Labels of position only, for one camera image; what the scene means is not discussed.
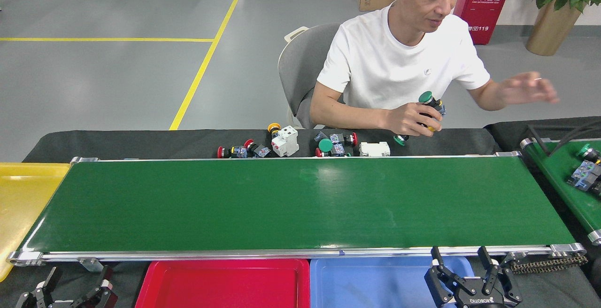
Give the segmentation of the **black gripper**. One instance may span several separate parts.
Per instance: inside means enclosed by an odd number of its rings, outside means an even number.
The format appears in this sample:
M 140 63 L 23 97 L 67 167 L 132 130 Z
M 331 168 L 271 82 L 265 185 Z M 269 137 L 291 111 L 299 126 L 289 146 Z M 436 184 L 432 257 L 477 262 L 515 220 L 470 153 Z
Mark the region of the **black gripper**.
M 445 267 L 437 246 L 430 253 L 433 261 L 424 279 L 438 308 L 451 303 L 458 308 L 506 308 L 522 302 L 523 295 L 512 284 L 513 271 L 493 260 L 485 246 L 478 249 L 485 278 L 459 277 Z

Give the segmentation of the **person's right hand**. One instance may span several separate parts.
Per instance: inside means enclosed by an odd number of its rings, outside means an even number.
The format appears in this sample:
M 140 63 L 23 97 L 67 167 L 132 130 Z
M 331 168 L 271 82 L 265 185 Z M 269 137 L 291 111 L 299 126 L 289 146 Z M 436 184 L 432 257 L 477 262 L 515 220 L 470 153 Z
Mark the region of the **person's right hand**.
M 384 112 L 381 128 L 399 135 L 431 137 L 441 130 L 442 115 L 422 103 L 406 103 Z

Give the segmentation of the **person's left hand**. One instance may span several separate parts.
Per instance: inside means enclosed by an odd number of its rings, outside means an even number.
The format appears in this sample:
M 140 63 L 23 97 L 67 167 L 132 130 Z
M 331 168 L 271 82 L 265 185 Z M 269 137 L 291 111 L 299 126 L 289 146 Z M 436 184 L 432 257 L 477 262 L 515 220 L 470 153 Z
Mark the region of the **person's left hand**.
M 552 83 L 538 72 L 519 73 L 505 79 L 499 86 L 499 97 L 505 105 L 559 101 Z

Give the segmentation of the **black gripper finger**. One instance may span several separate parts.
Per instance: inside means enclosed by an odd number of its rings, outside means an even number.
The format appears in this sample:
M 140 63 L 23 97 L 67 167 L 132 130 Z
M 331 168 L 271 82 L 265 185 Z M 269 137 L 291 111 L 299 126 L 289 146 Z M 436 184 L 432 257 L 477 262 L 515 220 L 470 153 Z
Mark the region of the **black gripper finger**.
M 43 282 L 39 282 L 36 289 L 30 292 L 23 292 L 17 303 L 16 308 L 51 308 L 53 305 L 52 292 L 56 288 L 62 271 L 57 267 L 52 267 L 51 272 Z
M 112 291 L 110 279 L 113 269 L 106 265 L 103 267 L 100 278 L 88 293 L 73 301 L 71 308 L 114 308 L 118 295 Z

